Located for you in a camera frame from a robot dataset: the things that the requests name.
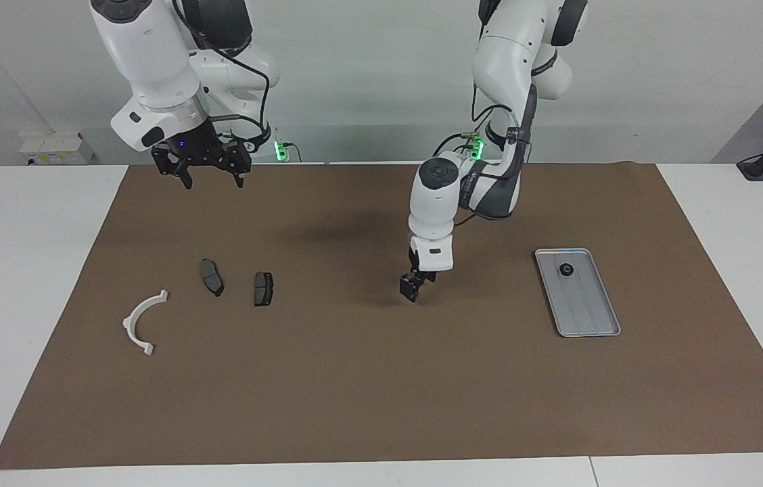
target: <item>green light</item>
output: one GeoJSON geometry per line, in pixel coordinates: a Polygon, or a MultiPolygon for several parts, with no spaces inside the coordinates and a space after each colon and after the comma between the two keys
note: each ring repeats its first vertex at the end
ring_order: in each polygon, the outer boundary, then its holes
{"type": "Polygon", "coordinates": [[[279,162],[288,160],[288,149],[283,147],[278,141],[273,142],[273,147],[276,147],[276,159],[279,162]]]}
{"type": "Polygon", "coordinates": [[[480,160],[483,153],[484,141],[481,141],[480,137],[474,137],[471,141],[471,158],[474,160],[480,160]]]}

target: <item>rectangular tray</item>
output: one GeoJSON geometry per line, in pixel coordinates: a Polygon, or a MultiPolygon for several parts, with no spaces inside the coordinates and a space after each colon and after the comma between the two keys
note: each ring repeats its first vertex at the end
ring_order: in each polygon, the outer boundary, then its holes
{"type": "Polygon", "coordinates": [[[591,252],[538,249],[535,259],[559,335],[616,336],[622,332],[591,252]],[[573,266],[573,274],[563,274],[561,266],[566,263],[573,266]]]}

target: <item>white curved object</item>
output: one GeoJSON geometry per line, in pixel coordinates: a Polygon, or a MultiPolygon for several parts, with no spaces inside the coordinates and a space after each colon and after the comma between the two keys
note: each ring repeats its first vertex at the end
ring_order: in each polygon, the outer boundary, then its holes
{"type": "Polygon", "coordinates": [[[168,301],[168,291],[163,289],[162,292],[159,293],[159,296],[149,297],[141,302],[141,304],[138,305],[134,311],[132,311],[132,314],[122,321],[122,327],[124,327],[126,329],[126,333],[129,334],[129,339],[132,340],[135,345],[143,348],[144,354],[153,354],[153,344],[138,340],[138,337],[135,336],[135,324],[138,323],[138,318],[144,313],[144,311],[147,311],[151,307],[165,301],[168,301]]]}

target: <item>white table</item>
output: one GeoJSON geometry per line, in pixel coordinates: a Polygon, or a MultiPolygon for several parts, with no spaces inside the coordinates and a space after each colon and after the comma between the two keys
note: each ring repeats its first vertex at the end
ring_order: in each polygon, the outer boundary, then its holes
{"type": "MultiPolygon", "coordinates": [[[[763,183],[659,166],[763,347],[763,183]]],[[[0,167],[0,443],[125,166],[0,167]]],[[[763,485],[763,453],[0,471],[0,485],[763,485]]]]}

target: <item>gray metal tray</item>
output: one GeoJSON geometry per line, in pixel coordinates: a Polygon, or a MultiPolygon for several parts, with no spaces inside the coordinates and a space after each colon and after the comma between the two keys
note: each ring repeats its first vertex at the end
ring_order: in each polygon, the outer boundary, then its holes
{"type": "Polygon", "coordinates": [[[535,259],[559,335],[615,336],[622,332],[591,252],[538,249],[535,259]]]}

